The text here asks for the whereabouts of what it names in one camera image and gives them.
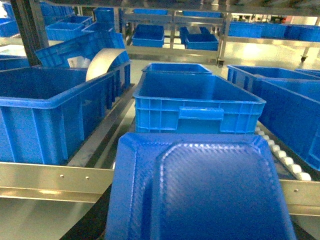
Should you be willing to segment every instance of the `textured blue surface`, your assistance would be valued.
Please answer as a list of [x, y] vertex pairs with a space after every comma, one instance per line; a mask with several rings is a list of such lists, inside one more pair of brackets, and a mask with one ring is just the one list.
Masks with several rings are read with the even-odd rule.
[[189, 34], [185, 38], [186, 49], [217, 51], [219, 41], [213, 34]]
[[165, 42], [165, 29], [160, 25], [139, 24], [132, 37], [132, 44], [140, 47], [162, 48]]
[[[35, 52], [45, 67], [69, 68], [68, 59], [78, 56], [92, 60], [101, 49], [125, 49], [121, 33], [95, 31]], [[129, 61], [127, 51], [112, 63], [115, 68]]]
[[30, 67], [27, 58], [7, 58], [1, 59], [0, 57], [0, 70], [19, 69]]
[[113, 30], [114, 30], [114, 25], [112, 23], [94, 22], [91, 25], [87, 26], [86, 28], [82, 29], [82, 32], [84, 33], [101, 32], [101, 31], [111, 32]]
[[229, 36], [242, 38], [261, 38], [262, 31], [262, 24], [232, 21], [230, 23]]
[[92, 16], [70, 16], [61, 20], [61, 22], [70, 24], [83, 24], [87, 27], [92, 24], [92, 18]]
[[106, 240], [295, 240], [267, 142], [254, 135], [127, 133]]
[[0, 159], [64, 165], [112, 107], [115, 72], [86, 82], [86, 69], [0, 72]]
[[278, 67], [228, 65], [227, 80], [248, 90], [259, 92], [261, 80], [307, 79], [320, 80], [320, 77]]
[[144, 72], [133, 96], [139, 133], [253, 134], [265, 105], [208, 74]]
[[163, 72], [163, 73], [188, 73], [188, 74], [212, 74], [212, 71], [201, 64], [195, 63], [150, 63], [143, 72]]
[[262, 23], [262, 38], [283, 39], [287, 30], [287, 25], [277, 23]]
[[309, 74], [309, 75], [314, 75], [317, 77], [320, 77], [320, 70], [317, 69], [299, 69], [297, 68], [295, 71], [303, 74]]
[[83, 35], [83, 24], [57, 22], [45, 27], [49, 40], [67, 41]]
[[115, 23], [115, 14], [112, 7], [97, 7], [93, 12], [97, 22]]
[[[208, 34], [208, 35], [210, 34], [210, 31], [206, 27], [201, 26], [199, 28], [200, 28], [201, 34]], [[179, 37], [181, 39], [182, 44], [186, 43], [186, 37], [188, 35], [189, 35], [188, 28], [186, 26], [180, 27]]]
[[135, 14], [155, 14], [155, 15], [168, 14], [168, 10], [160, 10], [160, 9], [134, 9], [133, 12]]
[[261, 81], [260, 122], [307, 164], [320, 170], [320, 81]]
[[18, 25], [14, 19], [0, 18], [0, 37], [11, 37], [18, 33]]
[[205, 18], [221, 18], [221, 12], [209, 11], [182, 11], [184, 16], [205, 17]]

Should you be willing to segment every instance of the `metal post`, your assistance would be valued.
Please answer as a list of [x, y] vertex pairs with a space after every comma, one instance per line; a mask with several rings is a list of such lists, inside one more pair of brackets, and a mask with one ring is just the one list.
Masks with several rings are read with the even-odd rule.
[[39, 0], [11, 0], [26, 56], [31, 66], [41, 64], [35, 51], [49, 47]]
[[120, 9], [118, 7], [113, 8], [113, 18], [114, 18], [114, 30], [116, 33], [120, 33]]
[[170, 48], [174, 48], [175, 35], [176, 35], [176, 24], [175, 24], [176, 11], [171, 11], [171, 25], [170, 25]]
[[[315, 26], [318, 26], [319, 23], [320, 23], [320, 17], [317, 17], [314, 25], [315, 25]], [[302, 62], [302, 63], [304, 63], [305, 60], [307, 59], [309, 49], [310, 49], [310, 47], [308, 47], [308, 46], [304, 49], [303, 55], [301, 56], [301, 62]]]
[[224, 33], [220, 36], [219, 39], [219, 49], [218, 49], [218, 58], [217, 58], [217, 65], [219, 68], [222, 68], [224, 66], [225, 62], [225, 51], [226, 51], [226, 45], [227, 45], [227, 39], [229, 35], [229, 29], [230, 29], [230, 23], [232, 20], [232, 13], [227, 13], [226, 17], [223, 19], [223, 24], [225, 24], [224, 27]]

